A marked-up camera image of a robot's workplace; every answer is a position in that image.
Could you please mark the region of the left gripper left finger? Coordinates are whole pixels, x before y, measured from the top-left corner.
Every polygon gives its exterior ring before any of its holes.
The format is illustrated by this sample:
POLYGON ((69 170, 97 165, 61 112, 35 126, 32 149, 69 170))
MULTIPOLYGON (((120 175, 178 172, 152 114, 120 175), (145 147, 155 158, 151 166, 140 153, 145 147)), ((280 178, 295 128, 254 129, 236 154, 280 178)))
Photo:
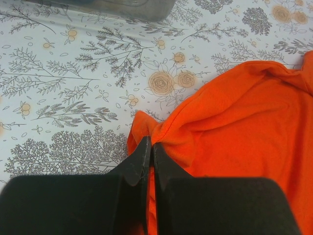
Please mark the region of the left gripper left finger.
POLYGON ((3 235, 145 235, 151 140, 103 175, 18 176, 0 194, 3 235))

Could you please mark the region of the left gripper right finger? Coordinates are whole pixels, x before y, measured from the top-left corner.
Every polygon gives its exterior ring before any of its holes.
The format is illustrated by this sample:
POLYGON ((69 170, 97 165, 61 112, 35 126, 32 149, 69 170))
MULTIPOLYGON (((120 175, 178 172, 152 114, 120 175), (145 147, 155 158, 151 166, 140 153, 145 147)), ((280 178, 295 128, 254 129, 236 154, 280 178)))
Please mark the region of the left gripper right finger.
POLYGON ((193 177, 153 147, 160 235, 298 235, 281 188, 267 178, 193 177))

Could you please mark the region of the orange t shirt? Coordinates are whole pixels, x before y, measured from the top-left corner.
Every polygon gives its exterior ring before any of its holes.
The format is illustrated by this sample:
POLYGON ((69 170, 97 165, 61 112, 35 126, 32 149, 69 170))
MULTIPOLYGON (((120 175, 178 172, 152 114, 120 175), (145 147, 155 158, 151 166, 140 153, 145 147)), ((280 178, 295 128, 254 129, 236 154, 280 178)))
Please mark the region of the orange t shirt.
POLYGON ((266 177, 285 193, 302 234, 313 232, 313 54, 299 70, 248 61, 216 77, 163 122, 136 113, 127 147, 161 143, 189 174, 266 177))

